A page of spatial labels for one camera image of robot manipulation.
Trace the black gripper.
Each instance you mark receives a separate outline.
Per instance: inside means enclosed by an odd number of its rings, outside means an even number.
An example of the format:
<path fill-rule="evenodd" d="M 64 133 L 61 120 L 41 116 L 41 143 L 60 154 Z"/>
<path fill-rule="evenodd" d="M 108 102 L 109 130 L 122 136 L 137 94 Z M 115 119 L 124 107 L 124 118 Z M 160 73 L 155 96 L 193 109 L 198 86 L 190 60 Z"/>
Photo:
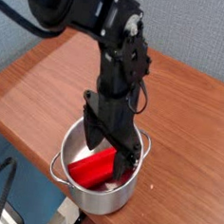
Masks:
<path fill-rule="evenodd" d="M 108 140 L 116 148 L 113 178 L 119 180 L 126 167 L 135 167 L 141 153 L 140 138 L 128 106 L 127 96 L 107 98 L 92 90 L 84 92 L 84 134 L 86 145 L 94 150 Z"/>

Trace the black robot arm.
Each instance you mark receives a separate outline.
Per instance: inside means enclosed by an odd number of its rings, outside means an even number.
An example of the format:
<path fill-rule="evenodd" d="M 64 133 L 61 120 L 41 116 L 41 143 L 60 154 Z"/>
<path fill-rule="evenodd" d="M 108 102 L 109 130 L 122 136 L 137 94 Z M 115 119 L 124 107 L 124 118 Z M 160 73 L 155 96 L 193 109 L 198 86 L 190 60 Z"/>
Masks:
<path fill-rule="evenodd" d="M 73 27 L 98 42 L 101 69 L 97 89 L 84 92 L 84 133 L 89 148 L 108 140 L 117 153 L 113 177 L 136 166 L 141 145 L 134 117 L 139 95 L 146 92 L 143 77 L 151 58 L 143 38 L 143 12 L 136 0 L 28 0 L 40 24 L 33 25 L 0 0 L 0 10 L 22 28 L 53 38 Z"/>

